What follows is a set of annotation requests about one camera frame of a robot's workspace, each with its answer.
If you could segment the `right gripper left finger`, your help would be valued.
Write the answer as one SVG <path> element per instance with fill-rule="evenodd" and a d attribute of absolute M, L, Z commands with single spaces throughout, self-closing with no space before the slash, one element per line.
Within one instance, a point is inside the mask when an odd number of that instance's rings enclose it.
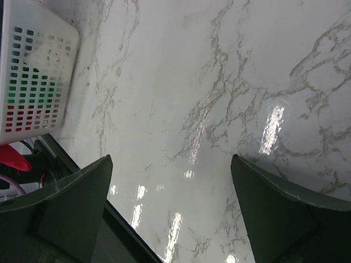
<path fill-rule="evenodd" d="M 1 262 L 47 254 L 90 262 L 112 176 L 109 155 L 39 190 L 1 203 Z"/>

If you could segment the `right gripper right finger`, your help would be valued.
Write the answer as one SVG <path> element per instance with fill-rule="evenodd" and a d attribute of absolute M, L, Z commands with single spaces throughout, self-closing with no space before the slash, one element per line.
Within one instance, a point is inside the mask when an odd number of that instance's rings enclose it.
<path fill-rule="evenodd" d="M 230 169 L 256 262 L 350 262 L 350 201 L 297 185 L 238 155 Z"/>

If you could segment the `white plastic laundry basket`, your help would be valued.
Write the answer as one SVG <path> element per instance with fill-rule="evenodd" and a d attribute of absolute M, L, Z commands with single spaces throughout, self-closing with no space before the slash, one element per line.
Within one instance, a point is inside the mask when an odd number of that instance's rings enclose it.
<path fill-rule="evenodd" d="M 2 145 L 61 128 L 79 41 L 78 31 L 40 2 L 3 2 Z"/>

